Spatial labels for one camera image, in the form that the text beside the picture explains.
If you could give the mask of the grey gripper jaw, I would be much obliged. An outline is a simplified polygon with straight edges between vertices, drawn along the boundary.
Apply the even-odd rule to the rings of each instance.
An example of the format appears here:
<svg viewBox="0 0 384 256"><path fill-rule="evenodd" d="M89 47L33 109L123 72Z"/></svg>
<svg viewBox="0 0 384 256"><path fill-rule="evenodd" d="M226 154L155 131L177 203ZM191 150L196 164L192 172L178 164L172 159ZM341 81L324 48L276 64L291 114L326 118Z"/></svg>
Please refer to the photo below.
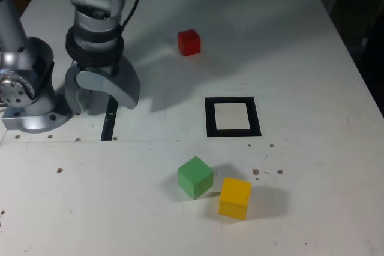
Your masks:
<svg viewBox="0 0 384 256"><path fill-rule="evenodd" d="M140 80L126 57L113 65L85 68L77 73L75 80L81 88L109 94L128 109L138 105Z"/></svg>
<svg viewBox="0 0 384 256"><path fill-rule="evenodd" d="M81 87L76 82L76 76L80 68L76 63L72 63L65 75L65 99L74 114L82 113L82 104L78 97Z"/></svg>

